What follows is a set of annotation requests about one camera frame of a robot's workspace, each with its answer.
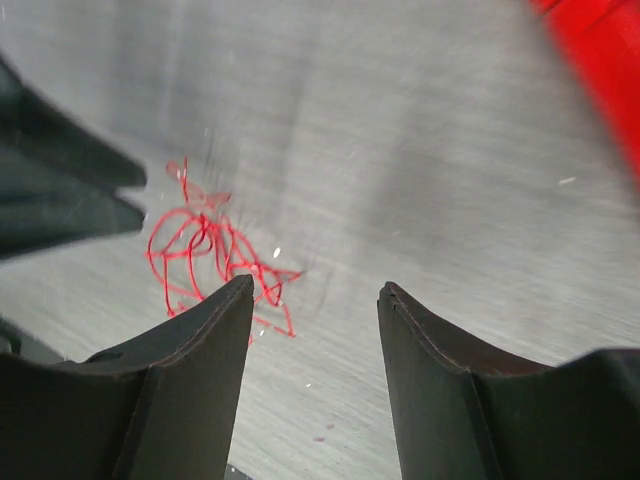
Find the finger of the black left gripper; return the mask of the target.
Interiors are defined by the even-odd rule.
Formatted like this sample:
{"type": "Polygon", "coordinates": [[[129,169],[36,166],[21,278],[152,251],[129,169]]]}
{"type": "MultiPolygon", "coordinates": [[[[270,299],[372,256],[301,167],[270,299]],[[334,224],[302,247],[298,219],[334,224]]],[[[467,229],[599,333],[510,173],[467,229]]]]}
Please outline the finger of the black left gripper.
{"type": "Polygon", "coordinates": [[[144,167],[90,132],[1,60],[1,139],[66,173],[107,188],[144,187],[144,167]]]}
{"type": "Polygon", "coordinates": [[[138,232],[145,213],[115,193],[47,167],[1,168],[1,256],[138,232]]]}

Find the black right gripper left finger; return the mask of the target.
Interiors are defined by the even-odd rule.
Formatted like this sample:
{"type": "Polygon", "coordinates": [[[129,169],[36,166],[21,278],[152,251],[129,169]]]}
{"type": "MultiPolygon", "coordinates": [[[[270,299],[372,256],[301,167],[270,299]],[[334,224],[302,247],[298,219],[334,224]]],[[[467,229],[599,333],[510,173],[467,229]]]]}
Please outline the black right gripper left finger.
{"type": "Polygon", "coordinates": [[[239,276],[82,362],[1,325],[5,479],[221,479],[253,313],[239,276]]]}

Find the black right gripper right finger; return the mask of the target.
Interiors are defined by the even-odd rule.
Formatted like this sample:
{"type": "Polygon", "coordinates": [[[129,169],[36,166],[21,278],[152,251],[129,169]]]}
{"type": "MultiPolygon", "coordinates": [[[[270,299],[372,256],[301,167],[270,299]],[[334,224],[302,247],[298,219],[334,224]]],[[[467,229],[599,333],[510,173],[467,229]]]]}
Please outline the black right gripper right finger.
{"type": "Polygon", "coordinates": [[[405,479],[635,479],[639,353],[556,367],[501,350],[395,283],[379,331],[405,479]]]}

